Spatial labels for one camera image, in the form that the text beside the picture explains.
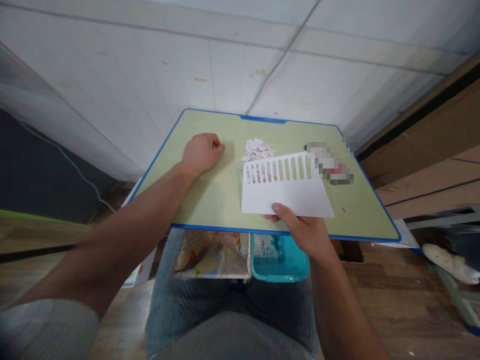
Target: plastic storage box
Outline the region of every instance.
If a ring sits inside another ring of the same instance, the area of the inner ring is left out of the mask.
[[[269,256],[255,256],[255,241],[261,242],[265,235],[252,234],[251,273],[269,283],[293,283],[304,280],[310,271],[309,258],[299,249],[290,236],[269,236],[274,250]]]

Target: desk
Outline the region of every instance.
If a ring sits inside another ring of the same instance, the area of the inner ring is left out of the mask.
[[[334,125],[278,120],[186,109],[143,176],[132,198],[162,177],[182,159],[187,142],[196,134],[216,133],[226,150],[214,169],[201,175],[188,191],[172,226],[184,229],[289,235],[280,221],[260,214],[241,213],[242,157],[248,139],[259,138],[275,156],[298,153],[307,142],[326,142],[353,174],[353,184],[324,181],[335,218],[325,219],[332,239],[398,242],[399,232],[385,210],[340,130]]]

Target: cable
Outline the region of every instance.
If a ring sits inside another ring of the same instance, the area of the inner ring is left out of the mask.
[[[115,209],[108,203],[106,202],[105,200],[102,200],[102,198],[100,197],[100,191],[97,189],[97,187],[95,186],[95,184],[91,181],[89,181],[85,176],[84,174],[82,173],[82,171],[79,169],[79,167],[77,166],[77,164],[74,163],[74,161],[69,158],[69,156],[65,153],[65,151],[59,146],[57,145],[56,143],[48,140],[47,138],[43,137],[42,135],[40,135],[39,133],[33,131],[30,126],[26,125],[24,122],[22,121],[18,121],[20,123],[20,125],[22,127],[25,128],[25,130],[27,130],[30,134],[32,134],[33,136],[36,136],[37,138],[39,138],[40,140],[43,140],[44,142],[56,147],[58,149],[58,151],[60,151],[60,153],[63,155],[63,157],[75,168],[75,170],[77,171],[77,173],[80,175],[80,177],[83,179],[83,181],[85,181],[87,184],[89,184],[94,190],[95,190],[95,193],[96,193],[96,198],[98,199],[99,202],[101,203],[104,203],[106,206],[108,206],[108,208],[112,211],[112,213],[115,212]]]
[[[300,33],[302,32],[302,30],[305,28],[305,25],[307,24],[307,22],[309,21],[310,17],[312,16],[312,14],[314,13],[315,9],[317,8],[317,6],[320,4],[322,0],[316,0],[316,3],[313,5],[313,7],[311,8],[310,12],[308,13],[308,15],[306,16],[305,20],[303,20],[303,23],[300,25],[300,27],[297,29],[295,35],[293,35],[293,37],[291,38],[290,42],[288,43],[288,46],[286,47],[286,49],[283,51],[283,54],[281,55],[280,59],[276,62],[275,66],[271,69],[271,71],[268,73],[268,75],[266,76],[265,80],[263,81],[263,83],[261,84],[260,86],[260,89],[258,89],[258,91],[256,92],[256,95],[255,95],[255,98],[253,99],[253,101],[251,102],[251,105],[250,107],[248,108],[248,110],[245,112],[245,115],[248,115],[250,114],[250,111],[252,110],[252,108],[254,107],[254,105],[257,103],[257,100],[259,99],[260,97],[260,94],[262,93],[262,90],[264,89],[265,85],[267,84],[267,81],[270,79],[270,77],[272,76],[272,74],[274,73],[274,71],[279,67],[279,65],[282,63],[282,61],[284,60],[284,57],[287,55],[287,53],[289,52],[290,48],[292,47],[292,45],[294,44],[295,40],[297,40],[297,38],[299,37]]]

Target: fist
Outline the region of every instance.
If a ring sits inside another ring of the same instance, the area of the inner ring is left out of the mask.
[[[225,145],[216,134],[198,134],[186,144],[181,163],[185,171],[196,178],[213,168],[224,152]]]

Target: cut paper strip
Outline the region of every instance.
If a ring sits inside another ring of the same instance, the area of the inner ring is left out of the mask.
[[[273,215],[281,203],[297,216],[335,217],[319,170],[306,151],[246,162],[241,212]]]

